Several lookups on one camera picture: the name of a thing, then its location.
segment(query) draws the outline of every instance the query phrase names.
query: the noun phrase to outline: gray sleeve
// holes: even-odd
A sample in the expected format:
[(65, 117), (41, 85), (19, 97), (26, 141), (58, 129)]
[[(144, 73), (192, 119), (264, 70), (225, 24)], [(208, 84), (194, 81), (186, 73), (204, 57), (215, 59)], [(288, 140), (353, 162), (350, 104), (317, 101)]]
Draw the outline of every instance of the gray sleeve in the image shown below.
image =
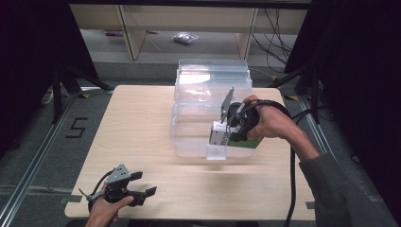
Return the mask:
[(318, 226), (393, 226), (330, 154), (300, 163), (315, 198)]

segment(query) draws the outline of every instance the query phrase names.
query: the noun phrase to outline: wooden table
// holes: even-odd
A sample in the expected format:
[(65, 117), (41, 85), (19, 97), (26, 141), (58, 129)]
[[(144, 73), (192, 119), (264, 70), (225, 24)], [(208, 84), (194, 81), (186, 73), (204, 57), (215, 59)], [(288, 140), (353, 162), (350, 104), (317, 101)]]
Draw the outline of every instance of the wooden table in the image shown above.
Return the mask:
[[(253, 93), (283, 103), (278, 90)], [(99, 179), (124, 163), (130, 172), (143, 171), (129, 190), (157, 186), (144, 206), (125, 207), (121, 218), (263, 220), (285, 219), (290, 204), (289, 144), (264, 139), (249, 158), (207, 161), (179, 158), (169, 140), (172, 86), (118, 86), (100, 123), (79, 174), (78, 189), (91, 193)], [(314, 219), (305, 203), (314, 201), (298, 165), (297, 203), (293, 219)], [(88, 217), (87, 201), (68, 202), (65, 214)]]

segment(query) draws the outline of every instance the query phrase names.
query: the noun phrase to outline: plastic container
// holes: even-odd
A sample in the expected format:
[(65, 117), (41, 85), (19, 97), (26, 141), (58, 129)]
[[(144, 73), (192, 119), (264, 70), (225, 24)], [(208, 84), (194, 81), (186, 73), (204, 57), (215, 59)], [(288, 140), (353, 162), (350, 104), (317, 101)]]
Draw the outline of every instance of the plastic container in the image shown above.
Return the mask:
[(180, 60), (170, 126), (170, 140), (179, 157), (224, 160), (253, 154), (250, 148), (209, 145), (211, 127), (220, 120), (221, 104), (232, 87), (232, 102), (252, 93), (245, 61)]

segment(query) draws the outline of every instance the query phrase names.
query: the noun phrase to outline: person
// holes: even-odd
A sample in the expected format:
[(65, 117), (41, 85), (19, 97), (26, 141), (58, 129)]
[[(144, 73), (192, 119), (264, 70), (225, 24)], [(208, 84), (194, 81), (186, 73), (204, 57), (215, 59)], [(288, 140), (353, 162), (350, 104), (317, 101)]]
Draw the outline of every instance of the person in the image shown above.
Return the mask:
[[(248, 96), (244, 102), (259, 99)], [(300, 168), (315, 198), (315, 217), (318, 226), (393, 226), (382, 211), (350, 181), (331, 154), (320, 154), (304, 131), (295, 122), (272, 106), (256, 106), (259, 123), (248, 131), (248, 139), (279, 137), (289, 142), (300, 162)], [(95, 202), (89, 221), (108, 223), (124, 204), (125, 198), (112, 206), (104, 199)]]

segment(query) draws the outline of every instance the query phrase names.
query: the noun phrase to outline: plastic bag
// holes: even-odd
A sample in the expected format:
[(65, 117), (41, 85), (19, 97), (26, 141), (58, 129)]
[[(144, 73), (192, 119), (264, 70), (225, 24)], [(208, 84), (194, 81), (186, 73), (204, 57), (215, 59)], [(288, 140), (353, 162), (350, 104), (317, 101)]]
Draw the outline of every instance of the plastic bag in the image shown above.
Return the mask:
[(191, 34), (189, 32), (179, 32), (174, 35), (173, 40), (181, 44), (191, 44), (195, 42), (198, 38), (199, 36)]

